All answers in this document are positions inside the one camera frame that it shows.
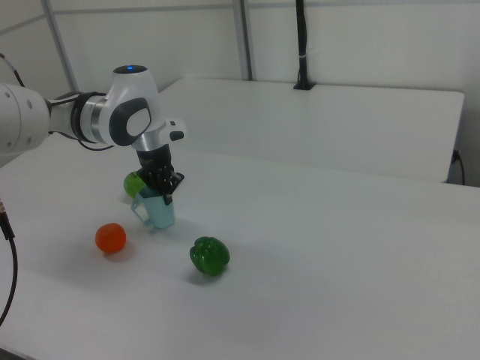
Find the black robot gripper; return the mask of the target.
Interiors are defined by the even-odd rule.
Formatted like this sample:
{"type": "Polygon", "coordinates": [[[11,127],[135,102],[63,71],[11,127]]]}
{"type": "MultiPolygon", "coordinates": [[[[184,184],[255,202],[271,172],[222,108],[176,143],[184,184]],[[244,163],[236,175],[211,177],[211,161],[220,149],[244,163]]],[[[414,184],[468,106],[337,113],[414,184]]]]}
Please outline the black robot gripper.
{"type": "Polygon", "coordinates": [[[173,193],[185,179],[180,172],[175,172],[169,145],[162,145],[151,151],[137,151],[140,163],[138,174],[142,181],[153,191],[162,192],[163,200],[168,206],[173,201],[173,193]]]}

